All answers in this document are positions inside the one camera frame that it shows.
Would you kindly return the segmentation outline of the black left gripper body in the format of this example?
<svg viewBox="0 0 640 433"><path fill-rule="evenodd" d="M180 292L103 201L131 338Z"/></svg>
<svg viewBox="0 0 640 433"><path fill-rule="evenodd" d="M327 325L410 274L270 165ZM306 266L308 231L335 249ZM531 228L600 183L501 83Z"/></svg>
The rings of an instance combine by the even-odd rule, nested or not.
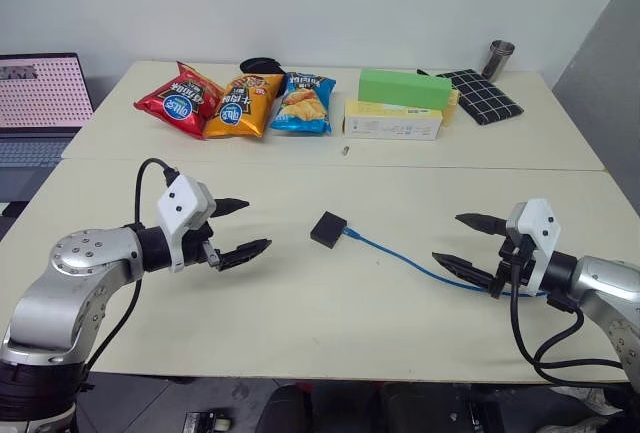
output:
<svg viewBox="0 0 640 433"><path fill-rule="evenodd" d="M211 268L220 268L220 252L214 248L211 238L214 232L208 222L196 230L188 230L182 237L184 266L206 263Z"/></svg>

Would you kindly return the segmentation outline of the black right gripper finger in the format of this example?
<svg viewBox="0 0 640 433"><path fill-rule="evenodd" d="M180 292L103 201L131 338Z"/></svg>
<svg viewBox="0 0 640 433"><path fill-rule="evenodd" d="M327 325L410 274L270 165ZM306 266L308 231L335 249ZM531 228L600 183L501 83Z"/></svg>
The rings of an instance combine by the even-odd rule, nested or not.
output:
<svg viewBox="0 0 640 433"><path fill-rule="evenodd" d="M456 277L479 287L482 291L496 293L496 278L488 272L476 268L471 262L455 255L433 252L433 259Z"/></svg>
<svg viewBox="0 0 640 433"><path fill-rule="evenodd" d="M480 213L462 213L456 215L455 219L476 231L488 235L507 236L507 221L505 219Z"/></svg>

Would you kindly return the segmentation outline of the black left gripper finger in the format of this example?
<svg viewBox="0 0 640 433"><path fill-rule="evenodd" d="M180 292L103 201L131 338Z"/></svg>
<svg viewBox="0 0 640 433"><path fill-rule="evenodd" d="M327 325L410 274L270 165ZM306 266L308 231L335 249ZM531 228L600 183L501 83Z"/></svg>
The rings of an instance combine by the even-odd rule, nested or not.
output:
<svg viewBox="0 0 640 433"><path fill-rule="evenodd" d="M226 253L221 253L217 250L218 264L216 269L224 271L249 262L263 253L271 243L271 240L263 238L239 245L234 250Z"/></svg>
<svg viewBox="0 0 640 433"><path fill-rule="evenodd" d="M248 201L235 198L218 198L214 200L214 203L215 208L211 214L212 218L229 215L250 205Z"/></svg>

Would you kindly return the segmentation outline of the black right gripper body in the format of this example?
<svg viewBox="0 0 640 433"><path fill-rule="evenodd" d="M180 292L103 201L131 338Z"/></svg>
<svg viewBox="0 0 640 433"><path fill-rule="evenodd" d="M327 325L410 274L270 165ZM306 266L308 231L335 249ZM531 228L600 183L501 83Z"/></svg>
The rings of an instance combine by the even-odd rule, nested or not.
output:
<svg viewBox="0 0 640 433"><path fill-rule="evenodd" d="M520 286L527 286L529 283L535 266L535 243L528 235L517 236L513 240L506 230L497 230L496 234L504 236L505 240L499 250L501 260L494 279L490 282L490 295L498 298L503 294L505 285L509 283L510 295L513 296Z"/></svg>

